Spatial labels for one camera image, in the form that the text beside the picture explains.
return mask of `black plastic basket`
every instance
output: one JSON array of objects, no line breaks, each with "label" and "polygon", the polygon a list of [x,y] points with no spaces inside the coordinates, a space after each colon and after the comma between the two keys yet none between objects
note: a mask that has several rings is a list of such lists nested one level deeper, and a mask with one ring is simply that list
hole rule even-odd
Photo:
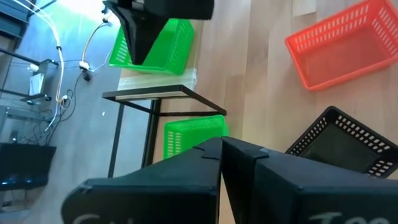
[{"label": "black plastic basket", "polygon": [[311,150],[333,147],[339,147],[339,150],[360,147],[366,152],[358,156],[365,157],[368,165],[365,169],[356,170],[364,174],[386,178],[398,168],[398,147],[394,143],[334,106],[328,107],[286,153],[309,158]]}]

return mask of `black cable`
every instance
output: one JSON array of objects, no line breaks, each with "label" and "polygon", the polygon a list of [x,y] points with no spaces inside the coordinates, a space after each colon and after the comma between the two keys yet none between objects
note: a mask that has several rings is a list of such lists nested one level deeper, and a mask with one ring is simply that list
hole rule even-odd
[{"label": "black cable", "polygon": [[[40,145],[40,140],[41,140],[42,137],[43,137],[43,133],[42,133],[42,131],[41,131],[41,129],[42,129],[42,123],[44,123],[44,122],[48,123],[48,122],[49,122],[49,119],[50,119],[50,117],[52,116],[52,110],[51,110],[51,109],[47,109],[47,110],[35,111],[35,110],[33,110],[33,109],[19,108],[19,107],[16,107],[16,106],[7,106],[7,107],[10,107],[10,108],[17,108],[17,109],[19,109],[19,110],[31,111],[31,112],[33,112],[33,113],[37,113],[38,115],[40,115],[40,116],[42,117],[42,119],[41,119],[29,132],[27,132],[27,133],[25,133],[24,135],[22,135],[22,137],[20,137],[19,140],[18,140],[18,141],[26,140],[27,143],[32,143],[32,144],[38,144],[38,145]],[[36,134],[37,128],[39,128],[39,134],[40,134],[39,137],[37,137],[37,134]],[[29,133],[33,133],[33,135],[32,135],[30,138],[27,138],[27,135],[28,135]]]},{"label": "black cable", "polygon": [[18,106],[9,106],[9,105],[0,105],[0,106],[5,106],[5,107],[8,107],[8,108],[15,108],[15,109],[19,109],[19,110],[26,110],[26,111],[34,112],[34,113],[37,113],[37,114],[39,114],[39,115],[41,115],[43,117],[44,117],[44,115],[42,115],[42,113],[46,113],[46,112],[49,112],[49,115],[52,115],[52,110],[51,109],[35,111],[33,109],[22,108],[22,107],[18,107]]},{"label": "black cable", "polygon": [[[71,60],[64,60],[63,62],[80,62],[81,59],[71,59]],[[13,62],[12,60],[10,61],[10,63],[14,63],[14,64],[19,64],[19,65],[30,65],[31,63],[29,62]]]},{"label": "black cable", "polygon": [[[27,67],[29,67],[29,65],[23,66],[23,65],[13,65],[13,64],[10,64],[10,67],[12,67],[12,68],[27,68]],[[79,67],[80,67],[80,66],[78,66],[78,65],[74,65],[74,66],[65,66],[64,69],[79,68]]]},{"label": "black cable", "polygon": [[46,128],[47,125],[48,125],[49,123],[50,123],[50,121],[48,121],[48,120],[43,120],[43,121],[40,122],[40,124],[39,124],[40,138],[39,138],[39,140],[37,141],[37,142],[38,142],[38,145],[40,145],[40,141],[41,141],[42,139],[44,139],[44,141],[43,141],[44,145],[47,144],[47,139],[48,139],[50,133],[52,133],[52,131],[47,131],[47,132],[45,132],[44,130],[42,131],[42,127],[43,127],[43,128]]},{"label": "black cable", "polygon": [[65,119],[62,119],[62,116],[65,114],[66,110],[64,110],[64,111],[62,111],[62,112],[60,113],[59,121],[55,124],[52,133],[49,135],[50,137],[48,138],[48,136],[47,136],[48,139],[46,138],[46,142],[47,142],[46,145],[49,145],[49,144],[50,144],[50,141],[51,141],[51,139],[52,139],[52,137],[53,137],[55,131],[56,131],[57,128],[58,128],[58,125],[59,125],[61,122],[68,120],[68,119],[69,119],[70,117],[72,117],[72,115],[74,114],[75,109],[76,109],[76,102],[77,102],[77,97],[76,97],[77,83],[79,82],[79,79],[80,79],[80,77],[81,77],[82,75],[83,75],[83,72],[80,73],[80,75],[76,78],[76,82],[75,82],[75,86],[73,87],[73,91],[72,91],[71,89],[68,89],[68,90],[67,90],[67,94],[68,94],[68,93],[71,93],[71,96],[68,96],[68,97],[70,97],[70,98],[73,100],[72,112],[71,112],[71,113],[69,114],[69,116],[68,116],[67,118],[65,118]]}]

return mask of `green basket on floor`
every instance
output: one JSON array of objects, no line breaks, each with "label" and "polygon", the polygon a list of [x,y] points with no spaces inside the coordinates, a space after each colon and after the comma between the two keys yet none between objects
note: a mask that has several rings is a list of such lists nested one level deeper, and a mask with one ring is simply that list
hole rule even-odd
[{"label": "green basket on floor", "polygon": [[191,22],[187,19],[169,19],[142,65],[133,65],[124,38],[119,29],[109,65],[128,68],[143,73],[168,73],[182,75],[187,64],[194,36]]},{"label": "green basket on floor", "polygon": [[164,126],[163,159],[221,136],[228,136],[228,126],[222,115],[168,122]]}]

